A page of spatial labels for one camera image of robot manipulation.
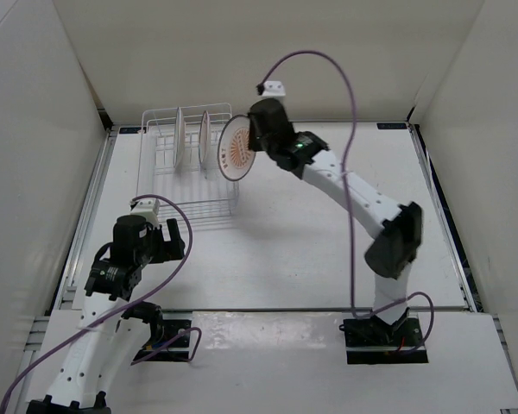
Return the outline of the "white plate orange sun pattern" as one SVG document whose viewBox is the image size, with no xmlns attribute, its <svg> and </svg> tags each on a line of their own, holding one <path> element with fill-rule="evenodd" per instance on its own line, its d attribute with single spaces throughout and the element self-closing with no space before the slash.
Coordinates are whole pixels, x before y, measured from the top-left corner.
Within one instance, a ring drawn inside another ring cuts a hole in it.
<svg viewBox="0 0 518 414">
<path fill-rule="evenodd" d="M 223 128 L 218 140 L 217 161 L 222 175 L 229 181 L 243 179 L 254 164 L 256 153 L 249 149 L 250 120 L 233 116 Z"/>
</svg>

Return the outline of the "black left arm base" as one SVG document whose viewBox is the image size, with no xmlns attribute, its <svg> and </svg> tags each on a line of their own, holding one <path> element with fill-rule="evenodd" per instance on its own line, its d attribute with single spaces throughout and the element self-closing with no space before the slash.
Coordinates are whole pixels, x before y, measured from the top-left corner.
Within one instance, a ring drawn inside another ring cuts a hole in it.
<svg viewBox="0 0 518 414">
<path fill-rule="evenodd" d="M 134 361 L 151 354 L 155 349 L 159 348 L 164 342 L 171 340 L 180 332 L 192 327 L 190 319 L 166 319 L 163 321 L 163 337 L 152 345 L 146 345 L 135 356 Z M 186 333 L 177 339 L 169 348 L 163 349 L 148 360 L 148 362 L 183 362 L 189 358 L 190 349 L 190 333 Z"/>
</svg>

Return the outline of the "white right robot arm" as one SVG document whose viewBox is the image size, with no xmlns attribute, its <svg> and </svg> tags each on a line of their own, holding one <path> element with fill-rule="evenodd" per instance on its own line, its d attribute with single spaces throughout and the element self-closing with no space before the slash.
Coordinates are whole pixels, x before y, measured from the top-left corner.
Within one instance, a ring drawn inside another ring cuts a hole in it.
<svg viewBox="0 0 518 414">
<path fill-rule="evenodd" d="M 297 132 L 283 104 L 266 98 L 248 112 L 250 149 L 263 151 L 282 170 L 319 189 L 362 225 L 372 243 L 364 254 L 375 275 L 370 333 L 383 345 L 394 342 L 407 318 L 407 283 L 420 247 L 423 211 L 381 194 L 353 172 L 343 172 L 337 155 L 315 134 Z"/>
</svg>

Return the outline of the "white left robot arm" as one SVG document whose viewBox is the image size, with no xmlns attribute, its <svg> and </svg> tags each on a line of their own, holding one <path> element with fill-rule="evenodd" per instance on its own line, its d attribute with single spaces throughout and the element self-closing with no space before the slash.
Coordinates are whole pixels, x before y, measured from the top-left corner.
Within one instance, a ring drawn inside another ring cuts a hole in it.
<svg viewBox="0 0 518 414">
<path fill-rule="evenodd" d="M 116 220 L 112 240 L 94 256 L 77 331 L 56 346 L 66 357 L 45 396 L 29 402 L 29 413 L 111 412 L 107 396 L 118 372 L 164 333 L 161 307 L 148 294 L 133 297 L 142 271 L 169 261 L 183 265 L 191 246 L 176 219 L 160 223 L 153 209 Z"/>
</svg>

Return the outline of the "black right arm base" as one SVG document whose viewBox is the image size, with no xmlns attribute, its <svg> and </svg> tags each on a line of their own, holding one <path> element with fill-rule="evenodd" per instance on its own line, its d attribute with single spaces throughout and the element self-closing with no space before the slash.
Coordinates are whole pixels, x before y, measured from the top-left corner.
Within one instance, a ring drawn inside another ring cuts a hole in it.
<svg viewBox="0 0 518 414">
<path fill-rule="evenodd" d="M 408 317 L 392 333 L 377 320 L 344 319 L 339 325 L 344 333 L 348 365 L 427 364 L 426 347 L 417 316 Z"/>
</svg>

